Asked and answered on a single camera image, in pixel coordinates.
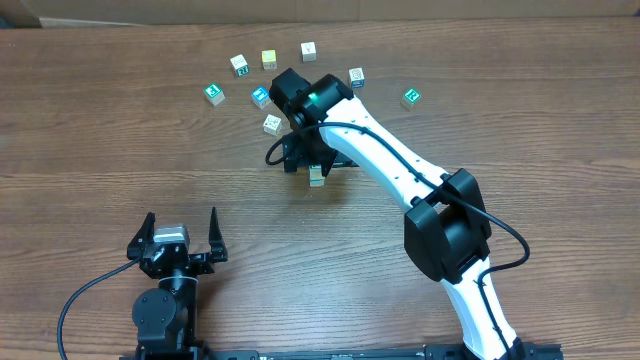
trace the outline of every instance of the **wood grain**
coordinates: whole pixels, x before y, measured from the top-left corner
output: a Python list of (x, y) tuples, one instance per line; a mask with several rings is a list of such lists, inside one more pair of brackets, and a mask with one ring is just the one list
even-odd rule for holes
[[(525, 340), (567, 359), (640, 352), (640, 22), (421, 21), (0, 32), (0, 359), (56, 359), (71, 293), (126, 261), (147, 211), (204, 249), (217, 206), (230, 261), (203, 277), (199, 335), (217, 349), (321, 350), (459, 342), (439, 284), (402, 247), (402, 217), (358, 169), (324, 188), (267, 167), (281, 69), (310, 80), (363, 67), (369, 111), (410, 148), (479, 180), (488, 209), (528, 238), (495, 283)], [(302, 64), (313, 40), (318, 61)], [(239, 53), (252, 72), (235, 79)], [(213, 108), (202, 89), (223, 88)], [(403, 110), (403, 90), (422, 100)], [(500, 231), (501, 263), (521, 249)], [(131, 353), (129, 270), (80, 297), (72, 359)]]

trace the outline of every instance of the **black cable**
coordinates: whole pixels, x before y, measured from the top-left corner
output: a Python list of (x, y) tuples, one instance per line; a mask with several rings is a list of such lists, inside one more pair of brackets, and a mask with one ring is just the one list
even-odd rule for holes
[(449, 193), (448, 191), (444, 190), (443, 188), (438, 187), (435, 184), (433, 184), (432, 182), (430, 182), (429, 180), (427, 180), (424, 177), (424, 175), (422, 175), (421, 172), (419, 172), (413, 166), (411, 166), (411, 164), (407, 160), (405, 160), (402, 157), (402, 155), (400, 155), (400, 153), (398, 153), (398, 151), (396, 149), (394, 149), (386, 140), (384, 140), (382, 137), (380, 137), (380, 135), (378, 135), (378, 134), (374, 133), (373, 131), (371, 131), (371, 129), (363, 127), (363, 126), (359, 126), (359, 125), (351, 124), (351, 123), (324, 122), (324, 123), (310, 125), (310, 126), (307, 126), (305, 128), (299, 129), (297, 131), (294, 131), (292, 133), (284, 135), (283, 137), (278, 139), (278, 141), (276, 141), (269, 148), (269, 150), (267, 151), (267, 156), (265, 158), (266, 163), (268, 165), (277, 165), (277, 164), (283, 162), (284, 159), (287, 156), (289, 156), (289, 154), (291, 154), (295, 150), (295, 146), (294, 146), (289, 150), (289, 152), (287, 154), (282, 156), (280, 159), (275, 160), (275, 161), (271, 161), (271, 155), (273, 154), (275, 149), (277, 149), (278, 146), (280, 146), (287, 138), (294, 137), (294, 136), (300, 136), (303, 133), (306, 133), (306, 132), (309, 132), (309, 131), (312, 131), (312, 130), (316, 130), (316, 129), (319, 129), (319, 128), (322, 128), (322, 127), (343, 127), (343, 128), (355, 129), (355, 130), (360, 131), (361, 134), (367, 134), (367, 135), (371, 136), (372, 138), (377, 140), (380, 143), (380, 145), (384, 146), (396, 159), (398, 159), (398, 161), (400, 161), (400, 163), (402, 163), (402, 165), (404, 165), (407, 168), (407, 170), (409, 170), (409, 172), (411, 174), (413, 174), (413, 176), (415, 176), (418, 180), (422, 181), (428, 187), (432, 188), (433, 191), (436, 191), (436, 192), (440, 193), (440, 195), (443, 196), (445, 200), (475, 212), (476, 214), (478, 214), (478, 215), (484, 217), (485, 219), (491, 221), (492, 223), (498, 225), (498, 227), (502, 228), (503, 230), (505, 230), (506, 232), (511, 234), (511, 236), (516, 238), (516, 240), (518, 240), (518, 242), (520, 243), (520, 245), (522, 245), (522, 248), (524, 249), (524, 255), (522, 255), (522, 257), (520, 259), (518, 259), (516, 261), (513, 261), (513, 262), (510, 262), (510, 263), (506, 263), (506, 264), (502, 264), (502, 265), (498, 265), (498, 266), (492, 266), (492, 267), (488, 268), (487, 270), (481, 272), (480, 275), (478, 276), (478, 280), (477, 280), (478, 290), (480, 291), (480, 296), (482, 297), (482, 301), (484, 302), (484, 306), (487, 309), (487, 313), (489, 314), (489, 319), (491, 320), (491, 323), (493, 325), (493, 329), (496, 331), (496, 333), (498, 333), (498, 337), (500, 338), (500, 341), (502, 342), (502, 345), (504, 346), (504, 348), (505, 348), (505, 350), (507, 352), (507, 358), (510, 359), (511, 358), (511, 354), (509, 352), (509, 345), (507, 344), (507, 341), (504, 338), (504, 335), (502, 334), (502, 330), (500, 329), (500, 326), (498, 326), (498, 322), (496, 321), (496, 318), (493, 315), (493, 311), (491, 311), (491, 305), (489, 304), (489, 300), (487, 299), (487, 295), (484, 292), (485, 284), (482, 282), (482, 279), (484, 279), (484, 277), (487, 274), (490, 274), (492, 272), (511, 269), (511, 268), (515, 268), (515, 267), (518, 267), (518, 266), (524, 264), (529, 259), (529, 255), (531, 254), (531, 250), (529, 249), (529, 244), (527, 244), (527, 241), (524, 239), (524, 237), (522, 237), (522, 235), (520, 235), (520, 233), (518, 233), (514, 228), (512, 228), (511, 226), (509, 226), (508, 224), (506, 224), (502, 220), (498, 219), (497, 217), (495, 217), (495, 216), (493, 216), (493, 215), (491, 215), (491, 214), (489, 214), (489, 213), (487, 213), (485, 211), (482, 211), (482, 210), (478, 209), (477, 207), (469, 204), (468, 202), (460, 199), (459, 197)]
[(102, 280), (106, 280), (110, 277), (112, 277), (113, 275), (116, 275), (120, 272), (123, 272), (125, 270), (127, 270), (128, 268), (132, 267), (133, 265), (135, 265), (136, 263), (138, 263), (140, 261), (140, 258), (136, 259), (136, 260), (132, 260), (131, 262), (120, 266), (119, 268), (104, 274), (94, 280), (91, 280), (90, 282), (88, 282), (86, 285), (84, 285), (83, 287), (81, 287), (80, 289), (78, 289), (75, 293), (73, 293), (73, 295), (71, 295), (71, 297), (69, 298), (69, 300), (67, 300), (67, 303), (64, 304), (64, 307), (62, 308), (62, 312), (60, 313), (60, 318), (58, 319), (58, 335), (57, 335), (57, 339), (58, 339), (58, 352), (60, 353), (60, 357), (62, 358), (62, 360), (68, 360), (67, 359), (67, 353), (64, 351), (64, 344), (62, 343), (62, 324), (64, 324), (64, 317), (67, 315), (67, 312), (69, 311), (69, 308), (71, 307), (71, 304), (78, 298), (78, 296), (80, 296), (83, 292), (85, 292), (88, 288), (92, 287), (93, 285), (99, 283)]

